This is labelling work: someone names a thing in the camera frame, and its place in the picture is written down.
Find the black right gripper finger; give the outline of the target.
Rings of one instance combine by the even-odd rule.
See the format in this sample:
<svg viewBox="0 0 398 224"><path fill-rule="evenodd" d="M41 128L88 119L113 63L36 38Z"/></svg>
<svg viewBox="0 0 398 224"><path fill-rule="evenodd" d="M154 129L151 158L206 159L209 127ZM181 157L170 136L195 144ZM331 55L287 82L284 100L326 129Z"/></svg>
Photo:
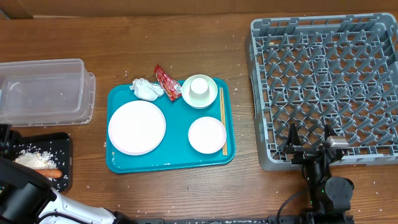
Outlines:
<svg viewBox="0 0 398 224"><path fill-rule="evenodd" d="M335 135L335 131L333 130L333 128L329 124L326 124L324 127L324 138L328 139L330 136L334 136L334 135Z"/></svg>
<svg viewBox="0 0 398 224"><path fill-rule="evenodd" d="M301 141L294 123L289 126L288 138L285 142L286 146L301 146Z"/></svg>

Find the rice and food scraps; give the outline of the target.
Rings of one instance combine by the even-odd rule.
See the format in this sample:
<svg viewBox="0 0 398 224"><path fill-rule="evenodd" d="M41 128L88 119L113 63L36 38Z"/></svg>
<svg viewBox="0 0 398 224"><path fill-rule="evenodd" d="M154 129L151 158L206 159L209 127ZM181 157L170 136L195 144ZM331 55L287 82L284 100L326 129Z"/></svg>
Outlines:
<svg viewBox="0 0 398 224"><path fill-rule="evenodd" d="M15 162L30 169L58 169L50 152L25 152L15 159Z"/></svg>

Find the orange carrot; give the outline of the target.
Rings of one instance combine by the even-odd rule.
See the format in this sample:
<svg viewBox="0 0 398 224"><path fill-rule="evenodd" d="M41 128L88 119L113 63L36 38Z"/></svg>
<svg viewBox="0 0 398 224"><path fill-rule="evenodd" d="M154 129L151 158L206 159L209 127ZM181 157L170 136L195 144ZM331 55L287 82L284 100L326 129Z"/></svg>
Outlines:
<svg viewBox="0 0 398 224"><path fill-rule="evenodd" d="M36 169L36 172L47 178L58 179L63 175L62 171L59 169Z"/></svg>

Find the large white plate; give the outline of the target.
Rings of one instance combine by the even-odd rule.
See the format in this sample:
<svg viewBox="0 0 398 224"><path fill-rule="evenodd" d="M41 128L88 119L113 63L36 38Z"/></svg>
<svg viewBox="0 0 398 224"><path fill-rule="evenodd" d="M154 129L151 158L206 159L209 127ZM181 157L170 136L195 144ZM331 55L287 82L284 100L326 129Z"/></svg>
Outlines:
<svg viewBox="0 0 398 224"><path fill-rule="evenodd" d="M143 100L119 107L108 123L108 137L120 152L140 156L153 151L163 140L166 120L153 103Z"/></svg>

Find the red snack wrapper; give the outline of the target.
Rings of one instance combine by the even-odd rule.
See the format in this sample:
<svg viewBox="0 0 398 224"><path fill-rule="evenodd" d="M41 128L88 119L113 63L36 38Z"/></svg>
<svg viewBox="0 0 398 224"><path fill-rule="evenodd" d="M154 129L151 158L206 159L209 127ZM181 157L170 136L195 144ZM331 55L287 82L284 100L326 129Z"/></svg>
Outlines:
<svg viewBox="0 0 398 224"><path fill-rule="evenodd" d="M160 65L155 66L154 73L159 85L164 89L171 101L175 101L182 96L181 84L171 78Z"/></svg>

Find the white tissue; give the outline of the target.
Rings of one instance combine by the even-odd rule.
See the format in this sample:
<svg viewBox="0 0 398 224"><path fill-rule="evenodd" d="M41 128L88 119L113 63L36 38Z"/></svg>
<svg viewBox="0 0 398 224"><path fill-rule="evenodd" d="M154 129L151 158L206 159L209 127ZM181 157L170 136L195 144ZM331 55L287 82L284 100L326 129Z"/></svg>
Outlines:
<svg viewBox="0 0 398 224"><path fill-rule="evenodd" d="M135 79L129 88L136 97L146 101L155 101L164 94L164 89L159 84L151 83L144 78Z"/></svg>

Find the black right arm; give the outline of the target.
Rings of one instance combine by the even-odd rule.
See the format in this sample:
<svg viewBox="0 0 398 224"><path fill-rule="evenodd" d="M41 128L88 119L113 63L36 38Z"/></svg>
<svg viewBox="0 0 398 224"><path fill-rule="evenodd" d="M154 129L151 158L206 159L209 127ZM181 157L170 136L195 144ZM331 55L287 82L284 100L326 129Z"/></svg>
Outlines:
<svg viewBox="0 0 398 224"><path fill-rule="evenodd" d="M279 208L277 223L353 223L353 217L345 212L351 209L354 183L344 177L332 176L330 164L343 158L348 151L348 142L338 136L332 127L324 127L324 141L319 146L304 147L297 129L292 123L283 152L293 155L292 164L302 168L302 176L308 187L288 198ZM309 193L310 208L296 216L282 216L283 208L299 195Z"/></svg>

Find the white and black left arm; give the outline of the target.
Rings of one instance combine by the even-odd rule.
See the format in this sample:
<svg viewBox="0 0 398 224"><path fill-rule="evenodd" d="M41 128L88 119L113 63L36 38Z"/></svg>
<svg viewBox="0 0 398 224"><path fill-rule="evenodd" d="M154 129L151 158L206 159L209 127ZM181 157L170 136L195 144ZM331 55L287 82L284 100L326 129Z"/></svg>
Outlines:
<svg viewBox="0 0 398 224"><path fill-rule="evenodd" d="M1 223L135 223L119 212L64 197L44 175L10 160L17 134L1 125Z"/></svg>

